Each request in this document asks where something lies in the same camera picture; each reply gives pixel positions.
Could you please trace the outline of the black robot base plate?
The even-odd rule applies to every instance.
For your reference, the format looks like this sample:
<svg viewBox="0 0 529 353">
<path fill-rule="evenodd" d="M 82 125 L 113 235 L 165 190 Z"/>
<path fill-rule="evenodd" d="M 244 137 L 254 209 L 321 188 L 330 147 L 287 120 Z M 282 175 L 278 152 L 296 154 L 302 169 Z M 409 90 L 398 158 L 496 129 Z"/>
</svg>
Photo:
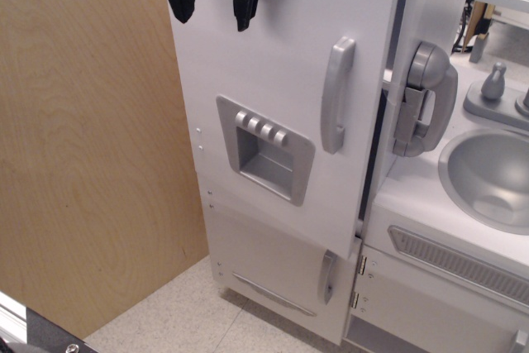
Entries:
<svg viewBox="0 0 529 353">
<path fill-rule="evenodd" d="M 1 292 L 1 352 L 97 352 L 88 343 Z"/>
</svg>

